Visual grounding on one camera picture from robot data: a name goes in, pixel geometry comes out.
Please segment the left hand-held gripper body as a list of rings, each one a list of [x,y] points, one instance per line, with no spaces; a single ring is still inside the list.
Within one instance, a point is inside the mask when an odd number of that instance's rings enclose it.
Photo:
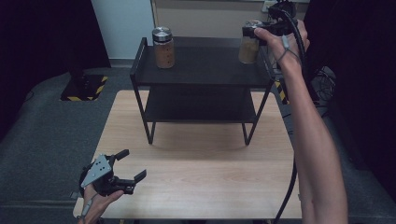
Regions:
[[[79,180],[81,196],[84,196],[84,189],[90,184],[102,196],[109,196],[118,190],[122,190],[124,194],[134,193],[137,184],[134,180],[119,179],[114,175],[115,155],[100,154],[90,165],[83,168]]]

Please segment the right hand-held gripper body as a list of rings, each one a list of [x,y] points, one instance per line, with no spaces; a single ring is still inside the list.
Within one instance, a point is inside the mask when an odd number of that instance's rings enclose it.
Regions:
[[[290,0],[277,0],[268,7],[269,21],[258,21],[257,26],[273,35],[289,35],[297,27],[296,7]]]

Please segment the tan spice jar silver lid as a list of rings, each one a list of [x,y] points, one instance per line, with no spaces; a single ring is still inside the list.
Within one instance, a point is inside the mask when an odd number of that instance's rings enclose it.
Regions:
[[[256,26],[256,28],[258,28],[262,26],[262,22],[247,21],[244,26]],[[239,55],[238,55],[239,61],[241,63],[255,63],[259,52],[259,48],[260,48],[260,40],[258,39],[257,36],[255,38],[242,36],[239,47]]]

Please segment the black two-tier metal shelf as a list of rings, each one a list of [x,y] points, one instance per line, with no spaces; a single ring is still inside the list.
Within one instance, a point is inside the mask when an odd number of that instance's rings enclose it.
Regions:
[[[131,69],[148,141],[158,122],[239,123],[249,144],[274,83],[266,51],[242,63],[235,41],[192,37],[180,38],[175,51],[175,65],[161,69],[143,38]]]

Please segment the brown spice jar silver lid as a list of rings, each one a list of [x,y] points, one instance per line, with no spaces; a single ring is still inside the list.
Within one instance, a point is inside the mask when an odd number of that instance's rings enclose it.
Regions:
[[[164,26],[152,30],[152,40],[156,65],[161,69],[171,68],[175,64],[175,49],[172,31]]]

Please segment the person's right hand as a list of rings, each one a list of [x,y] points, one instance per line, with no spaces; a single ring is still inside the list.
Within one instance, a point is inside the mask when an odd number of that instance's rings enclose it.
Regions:
[[[283,73],[302,70],[302,60],[299,58],[300,51],[294,35],[287,35],[289,47],[286,48],[282,37],[273,35],[265,29],[256,28],[254,34],[267,43]]]

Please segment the person's left hand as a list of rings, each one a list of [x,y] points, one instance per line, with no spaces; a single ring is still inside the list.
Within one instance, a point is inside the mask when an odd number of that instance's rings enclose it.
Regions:
[[[106,209],[123,195],[122,190],[113,192],[109,196],[102,196],[96,192],[92,184],[84,189],[84,204],[89,206],[88,212],[78,219],[78,224],[96,224]]]

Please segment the beige cabinet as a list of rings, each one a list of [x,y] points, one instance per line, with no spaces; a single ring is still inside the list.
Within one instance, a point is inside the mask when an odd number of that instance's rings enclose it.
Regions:
[[[246,21],[267,21],[267,0],[150,0],[156,26],[183,37],[239,38]]]

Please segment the striped black stand base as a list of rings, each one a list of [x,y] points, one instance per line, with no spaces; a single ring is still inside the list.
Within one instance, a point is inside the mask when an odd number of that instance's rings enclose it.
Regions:
[[[275,84],[282,104],[288,105],[290,101],[287,95],[286,84],[282,80],[277,80]]]
[[[107,81],[104,75],[72,77],[61,94],[62,101],[95,101]]]

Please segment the dark curtain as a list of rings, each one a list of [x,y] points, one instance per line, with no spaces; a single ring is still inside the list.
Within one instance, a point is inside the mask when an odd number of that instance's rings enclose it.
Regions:
[[[312,71],[336,75],[332,102],[351,157],[396,199],[396,0],[310,0]]]
[[[38,83],[109,67],[92,0],[0,0],[0,141]]]

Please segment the black stand post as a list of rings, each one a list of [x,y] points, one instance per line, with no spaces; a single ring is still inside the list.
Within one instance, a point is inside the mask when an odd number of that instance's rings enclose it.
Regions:
[[[79,91],[86,91],[89,87],[89,80],[86,78],[84,71],[79,64],[78,58],[71,48],[68,48],[67,56],[69,61],[69,72],[76,87]]]

